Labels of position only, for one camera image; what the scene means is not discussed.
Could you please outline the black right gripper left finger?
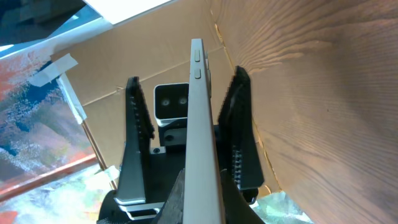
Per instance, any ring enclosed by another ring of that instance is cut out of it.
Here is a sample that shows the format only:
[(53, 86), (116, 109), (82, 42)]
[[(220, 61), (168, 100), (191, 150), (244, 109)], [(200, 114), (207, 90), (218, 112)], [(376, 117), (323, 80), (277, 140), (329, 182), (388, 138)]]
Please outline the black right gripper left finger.
[(182, 169), (172, 187), (168, 199), (153, 219), (153, 224), (182, 224), (185, 191), (185, 169)]

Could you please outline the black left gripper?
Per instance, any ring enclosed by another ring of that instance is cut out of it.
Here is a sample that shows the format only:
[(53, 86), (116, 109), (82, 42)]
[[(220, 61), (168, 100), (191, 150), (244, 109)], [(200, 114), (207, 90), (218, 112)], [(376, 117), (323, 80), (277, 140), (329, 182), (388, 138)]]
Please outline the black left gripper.
[[(103, 200), (98, 223), (152, 223), (185, 167), (185, 128), (162, 129), (162, 147), (151, 153), (154, 138), (139, 77), (125, 89), (126, 143), (117, 190)], [(264, 183), (252, 126), (251, 79), (237, 66), (214, 127), (220, 171), (227, 170), (251, 206)]]

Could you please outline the Galaxy smartphone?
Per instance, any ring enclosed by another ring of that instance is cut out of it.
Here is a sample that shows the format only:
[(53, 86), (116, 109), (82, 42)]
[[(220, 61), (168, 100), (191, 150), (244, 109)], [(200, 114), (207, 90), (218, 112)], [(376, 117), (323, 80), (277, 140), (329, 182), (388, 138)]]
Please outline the Galaxy smartphone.
[(211, 80), (203, 40), (192, 39), (185, 157), (184, 223), (224, 223), (211, 110)]

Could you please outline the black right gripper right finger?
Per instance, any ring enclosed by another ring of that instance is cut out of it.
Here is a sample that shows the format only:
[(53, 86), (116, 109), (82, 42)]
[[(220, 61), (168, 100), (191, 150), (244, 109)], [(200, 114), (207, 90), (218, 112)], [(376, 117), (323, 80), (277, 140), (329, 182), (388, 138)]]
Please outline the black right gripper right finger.
[(227, 170), (220, 172), (220, 179), (227, 224), (264, 224), (239, 193)]

